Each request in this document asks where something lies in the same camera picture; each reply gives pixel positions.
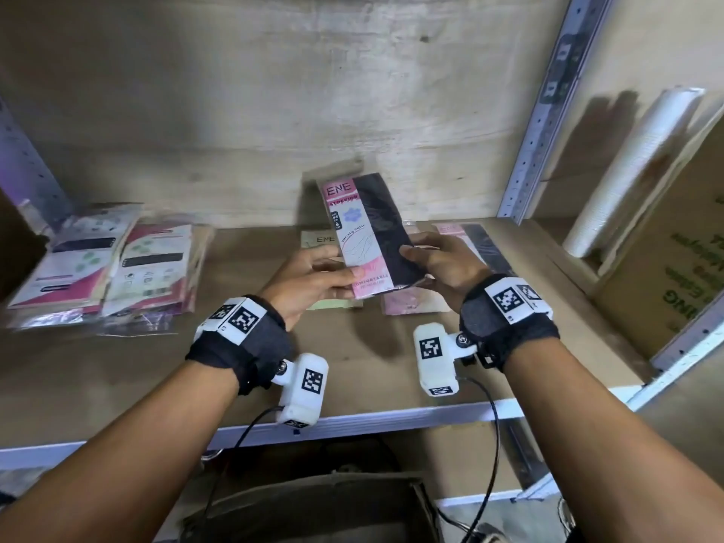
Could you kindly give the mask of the person's left hand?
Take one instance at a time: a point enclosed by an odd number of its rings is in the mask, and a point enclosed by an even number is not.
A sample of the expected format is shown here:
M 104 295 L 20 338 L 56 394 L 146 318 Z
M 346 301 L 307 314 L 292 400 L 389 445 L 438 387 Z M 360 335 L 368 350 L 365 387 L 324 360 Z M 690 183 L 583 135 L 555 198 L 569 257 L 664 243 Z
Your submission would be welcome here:
M 347 266 L 338 271 L 312 271 L 303 259 L 303 249 L 291 255 L 258 293 L 284 319 L 291 331 L 303 313 L 322 300 L 352 300 L 353 285 L 361 281 L 365 270 Z

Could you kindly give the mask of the person's right hand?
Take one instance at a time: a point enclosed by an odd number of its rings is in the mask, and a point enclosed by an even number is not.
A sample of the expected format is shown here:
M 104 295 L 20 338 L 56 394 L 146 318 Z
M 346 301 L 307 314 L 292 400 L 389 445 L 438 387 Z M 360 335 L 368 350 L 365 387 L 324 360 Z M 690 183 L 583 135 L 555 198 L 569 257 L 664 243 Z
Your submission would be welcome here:
M 469 291 L 493 272 L 457 236 L 421 232 L 410 236 L 411 246 L 440 249 L 439 277 L 426 275 L 420 287 L 438 292 L 455 313 L 460 312 Z

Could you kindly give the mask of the pink and black garment packet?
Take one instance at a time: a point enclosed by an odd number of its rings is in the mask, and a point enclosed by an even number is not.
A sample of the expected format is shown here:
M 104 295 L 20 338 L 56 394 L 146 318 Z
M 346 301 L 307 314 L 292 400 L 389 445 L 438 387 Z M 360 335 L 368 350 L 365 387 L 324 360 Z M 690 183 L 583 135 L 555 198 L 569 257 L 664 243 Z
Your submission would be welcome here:
M 403 219 L 380 173 L 318 182 L 344 263 L 363 275 L 352 285 L 357 300 L 404 290 L 426 272 L 400 254 L 412 245 Z

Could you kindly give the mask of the person's right forearm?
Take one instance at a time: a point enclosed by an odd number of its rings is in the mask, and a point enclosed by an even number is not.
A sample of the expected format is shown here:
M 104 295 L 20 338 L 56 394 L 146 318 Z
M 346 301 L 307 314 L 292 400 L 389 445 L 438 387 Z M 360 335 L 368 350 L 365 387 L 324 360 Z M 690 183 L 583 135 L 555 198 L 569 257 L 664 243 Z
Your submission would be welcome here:
M 503 373 L 584 543 L 724 543 L 724 489 L 559 339 L 517 347 Z

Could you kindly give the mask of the person's left forearm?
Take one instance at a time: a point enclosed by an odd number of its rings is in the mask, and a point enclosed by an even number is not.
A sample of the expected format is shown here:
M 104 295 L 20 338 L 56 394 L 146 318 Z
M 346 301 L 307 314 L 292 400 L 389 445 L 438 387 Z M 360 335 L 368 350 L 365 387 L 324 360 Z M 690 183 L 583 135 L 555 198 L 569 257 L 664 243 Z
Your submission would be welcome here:
M 0 543 L 151 543 L 238 390 L 184 362 L 0 512 Z

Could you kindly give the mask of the pale green garment packet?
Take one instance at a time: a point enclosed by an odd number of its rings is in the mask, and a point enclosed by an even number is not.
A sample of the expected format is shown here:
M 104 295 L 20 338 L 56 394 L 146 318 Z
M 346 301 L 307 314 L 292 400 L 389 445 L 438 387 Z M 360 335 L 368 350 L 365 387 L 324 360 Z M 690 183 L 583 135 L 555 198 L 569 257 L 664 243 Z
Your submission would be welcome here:
M 301 231 L 301 247 L 312 248 L 321 245 L 337 244 L 337 235 L 333 230 L 303 230 Z M 361 300 L 322 300 L 314 303 L 307 310 L 325 309 L 353 309 L 361 308 L 364 302 Z

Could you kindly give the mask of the pink packet with black garment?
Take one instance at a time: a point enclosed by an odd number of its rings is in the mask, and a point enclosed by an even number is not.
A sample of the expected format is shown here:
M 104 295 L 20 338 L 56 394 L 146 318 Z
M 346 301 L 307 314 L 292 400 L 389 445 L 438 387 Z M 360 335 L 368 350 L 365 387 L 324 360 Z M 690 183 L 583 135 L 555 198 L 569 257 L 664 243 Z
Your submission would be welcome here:
M 457 236 L 463 240 L 466 246 L 494 273 L 516 276 L 511 264 L 508 263 L 480 223 L 448 221 L 432 225 L 441 235 Z

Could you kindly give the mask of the grey perforated shelf upright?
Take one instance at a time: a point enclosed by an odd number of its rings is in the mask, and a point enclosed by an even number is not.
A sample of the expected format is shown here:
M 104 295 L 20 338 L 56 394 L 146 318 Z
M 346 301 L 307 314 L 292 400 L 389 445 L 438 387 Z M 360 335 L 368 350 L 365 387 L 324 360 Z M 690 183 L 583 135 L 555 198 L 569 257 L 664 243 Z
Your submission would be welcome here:
M 73 207 L 0 96 L 0 188 L 36 233 L 57 232 Z
M 587 59 L 614 0 L 569 0 L 497 218 L 520 225 L 555 146 Z

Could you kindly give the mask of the white paper roll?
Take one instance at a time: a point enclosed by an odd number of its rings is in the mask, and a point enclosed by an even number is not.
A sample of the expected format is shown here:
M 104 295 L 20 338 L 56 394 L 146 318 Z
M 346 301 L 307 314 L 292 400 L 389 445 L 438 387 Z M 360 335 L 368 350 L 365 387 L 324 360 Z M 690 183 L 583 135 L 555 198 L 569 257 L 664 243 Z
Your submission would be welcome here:
M 650 162 L 685 128 L 706 94 L 701 87 L 664 90 L 638 120 L 593 190 L 563 242 L 566 253 L 587 256 L 601 231 Z

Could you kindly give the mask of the open brown cardboard box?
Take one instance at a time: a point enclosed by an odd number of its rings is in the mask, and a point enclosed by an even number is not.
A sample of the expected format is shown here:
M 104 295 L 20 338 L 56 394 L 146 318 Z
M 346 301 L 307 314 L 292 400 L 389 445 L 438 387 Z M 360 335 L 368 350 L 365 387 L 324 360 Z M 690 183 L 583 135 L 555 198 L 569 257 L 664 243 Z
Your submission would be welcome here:
M 338 473 L 253 487 L 186 517 L 178 543 L 444 543 L 422 479 Z

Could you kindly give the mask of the brown box with green print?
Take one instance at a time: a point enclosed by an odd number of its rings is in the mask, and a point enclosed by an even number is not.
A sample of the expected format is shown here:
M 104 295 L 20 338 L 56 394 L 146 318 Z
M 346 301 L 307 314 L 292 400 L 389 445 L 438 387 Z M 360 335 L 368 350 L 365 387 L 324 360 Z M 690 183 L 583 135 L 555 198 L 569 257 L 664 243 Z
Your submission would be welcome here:
M 702 145 L 594 295 L 647 358 L 724 290 L 724 145 Z

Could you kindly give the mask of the stack of white pink packets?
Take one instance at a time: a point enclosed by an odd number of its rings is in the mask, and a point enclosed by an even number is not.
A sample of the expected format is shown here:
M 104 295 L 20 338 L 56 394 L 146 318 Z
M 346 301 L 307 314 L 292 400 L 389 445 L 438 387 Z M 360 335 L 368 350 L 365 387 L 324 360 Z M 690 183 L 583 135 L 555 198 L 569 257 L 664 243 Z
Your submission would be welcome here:
M 106 203 L 71 217 L 7 302 L 0 327 L 20 331 L 94 321 L 142 213 L 139 202 Z

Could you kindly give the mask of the white metal side shelf rail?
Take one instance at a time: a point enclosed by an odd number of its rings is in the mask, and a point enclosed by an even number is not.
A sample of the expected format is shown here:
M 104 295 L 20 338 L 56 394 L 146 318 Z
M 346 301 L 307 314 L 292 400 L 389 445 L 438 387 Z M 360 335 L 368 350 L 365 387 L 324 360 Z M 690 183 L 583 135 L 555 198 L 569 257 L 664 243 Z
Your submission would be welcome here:
M 663 368 L 652 382 L 627 402 L 629 409 L 634 412 L 642 409 L 722 343 L 724 319 L 706 328 L 700 323 L 695 324 L 683 337 L 675 339 L 674 344 L 668 346 L 662 355 L 657 356 L 657 363 L 663 365 Z

